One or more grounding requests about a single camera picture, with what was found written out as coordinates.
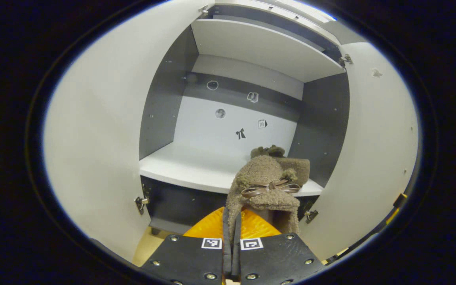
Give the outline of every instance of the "dark gray cabinet wall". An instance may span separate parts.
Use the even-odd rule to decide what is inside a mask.
[[[185,80],[198,57],[191,26],[175,40],[150,85],[143,110],[139,159],[173,141]]]
[[[309,178],[325,186],[337,164],[350,110],[348,75],[304,84],[302,112],[288,157],[311,161]]]

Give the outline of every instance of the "screw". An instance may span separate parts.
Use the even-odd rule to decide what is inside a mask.
[[[217,276],[216,276],[216,274],[205,274],[205,278],[214,280],[214,279],[217,279]]]
[[[256,278],[258,278],[258,274],[248,274],[246,276],[247,280],[255,280]]]

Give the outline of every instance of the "door hinge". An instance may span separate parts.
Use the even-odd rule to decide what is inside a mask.
[[[135,204],[140,212],[140,215],[143,215],[144,213],[144,206],[145,204],[149,204],[149,198],[144,196],[143,198],[140,198],[139,196],[135,198]]]
[[[209,11],[207,9],[208,7],[209,7],[209,5],[205,5],[204,7],[201,7],[200,9],[198,9],[198,11],[200,11],[204,15],[207,15],[207,14],[209,14]]]
[[[339,61],[337,62],[339,65],[342,67],[345,67],[345,63],[349,63],[350,65],[353,64],[353,60],[351,59],[351,56],[349,54],[346,54],[344,57],[340,57]]]
[[[306,224],[310,224],[311,221],[318,215],[318,211],[306,211],[304,215],[306,216]]]

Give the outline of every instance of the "open cabinet door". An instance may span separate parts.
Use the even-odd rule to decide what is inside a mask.
[[[72,59],[49,101],[43,154],[54,194],[86,236],[127,261],[150,223],[134,202],[143,194],[147,92],[167,50],[208,4],[165,2],[114,27]]]
[[[324,191],[300,222],[301,238],[324,260],[353,245],[393,209],[418,151],[418,119],[398,72],[373,45],[340,46],[350,87],[348,127]]]

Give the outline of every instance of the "bow sticker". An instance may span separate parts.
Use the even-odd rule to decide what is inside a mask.
[[[238,132],[235,132],[235,134],[237,134],[239,136],[239,139],[242,137],[243,139],[246,138],[246,136],[244,136],[244,129],[240,129],[240,131]]]

